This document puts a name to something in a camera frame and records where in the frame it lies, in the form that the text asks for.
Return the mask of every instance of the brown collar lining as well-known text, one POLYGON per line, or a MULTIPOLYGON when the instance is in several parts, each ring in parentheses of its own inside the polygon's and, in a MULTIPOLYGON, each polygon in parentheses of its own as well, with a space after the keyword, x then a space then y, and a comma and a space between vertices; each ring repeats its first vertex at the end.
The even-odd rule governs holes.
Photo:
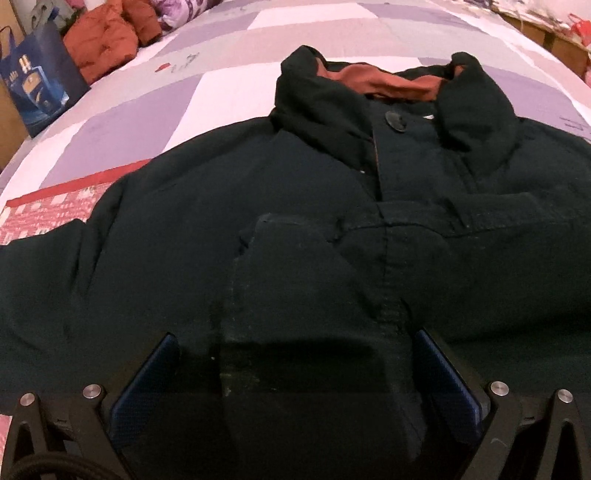
MULTIPOLYGON (((415 80, 407 80, 363 63, 352 63, 339 72, 329 72, 318 57, 316 62, 318 62, 319 77, 336 80, 361 95, 377 98, 430 102, 437 98, 439 89, 446 82, 445 79, 435 75, 424 75, 415 80)), ((457 66, 454 74, 457 76, 462 71, 463 66, 457 66)))

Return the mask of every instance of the bedspread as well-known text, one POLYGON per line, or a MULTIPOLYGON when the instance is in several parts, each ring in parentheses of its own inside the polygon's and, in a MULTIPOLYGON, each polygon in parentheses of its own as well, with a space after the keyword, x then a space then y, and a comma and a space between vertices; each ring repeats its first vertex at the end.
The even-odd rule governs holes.
MULTIPOLYGON (((491 12, 448 0, 226 0, 142 49, 26 141, 0 174, 0 210, 15 197, 268 115, 280 61, 302 44, 329 60, 391 72, 446 64, 452 53, 467 51, 517 115, 591 142, 591 89, 491 12)), ((3 224, 18 214, 2 211, 0 244, 13 238, 3 224)), ((0 419, 0 443, 6 429, 0 419)))

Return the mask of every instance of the red patterned fabric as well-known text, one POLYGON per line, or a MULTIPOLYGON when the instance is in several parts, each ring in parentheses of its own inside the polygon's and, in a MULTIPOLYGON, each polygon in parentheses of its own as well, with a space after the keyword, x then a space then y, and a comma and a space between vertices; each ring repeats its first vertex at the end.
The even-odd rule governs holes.
POLYGON ((137 161, 9 200, 3 223, 0 216, 0 245, 46 233, 76 218, 86 220, 113 182, 147 162, 137 161))

